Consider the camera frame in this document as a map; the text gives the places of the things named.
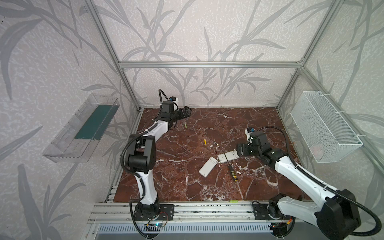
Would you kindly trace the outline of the black yellow screwdriver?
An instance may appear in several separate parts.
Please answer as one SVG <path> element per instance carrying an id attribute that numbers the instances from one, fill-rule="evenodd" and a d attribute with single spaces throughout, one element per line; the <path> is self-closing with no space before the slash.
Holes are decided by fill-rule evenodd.
<path id="1" fill-rule="evenodd" d="M 229 165 L 229 172 L 234 182 L 238 181 L 237 173 L 232 165 Z"/>

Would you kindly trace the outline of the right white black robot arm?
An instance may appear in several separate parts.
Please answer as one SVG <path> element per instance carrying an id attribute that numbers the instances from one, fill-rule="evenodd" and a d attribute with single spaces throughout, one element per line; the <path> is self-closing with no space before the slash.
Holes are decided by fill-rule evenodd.
<path id="1" fill-rule="evenodd" d="M 289 152 L 272 148 L 262 130 L 247 128 L 245 134 L 246 143 L 237 145 L 239 156 L 258 158 L 289 179 L 313 201 L 310 204 L 285 195 L 276 196 L 270 202 L 282 215 L 318 227 L 329 240 L 343 240 L 348 236 L 370 237 L 381 231 L 380 218 L 358 203 L 352 192 L 328 185 L 291 159 Z"/>

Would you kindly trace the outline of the white remote control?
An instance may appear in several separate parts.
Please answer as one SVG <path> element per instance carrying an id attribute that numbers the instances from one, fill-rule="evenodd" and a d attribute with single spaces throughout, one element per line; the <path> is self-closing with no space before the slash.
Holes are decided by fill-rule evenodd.
<path id="1" fill-rule="evenodd" d="M 206 178 L 217 164 L 218 164 L 218 160 L 214 157 L 210 157 L 206 161 L 206 163 L 201 167 L 201 169 L 199 170 L 199 173 Z"/>
<path id="2" fill-rule="evenodd" d="M 230 152 L 218 155 L 218 160 L 221 164 L 230 162 L 239 158 L 240 156 L 238 155 L 237 151 L 230 151 Z"/>

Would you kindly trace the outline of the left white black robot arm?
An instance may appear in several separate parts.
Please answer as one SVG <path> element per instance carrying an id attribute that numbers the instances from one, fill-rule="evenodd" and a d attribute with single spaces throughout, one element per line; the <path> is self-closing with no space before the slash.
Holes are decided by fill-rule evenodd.
<path id="1" fill-rule="evenodd" d="M 171 98 L 161 103 L 154 123 L 138 134 L 132 134 L 124 147 L 120 164 L 122 169 L 135 176 L 140 198 L 131 210 L 135 221 L 150 220 L 161 212 L 158 193 L 155 189 L 153 169 L 156 164 L 156 141 L 167 133 L 179 120 L 192 114 L 190 107 L 179 108 L 177 100 Z"/>

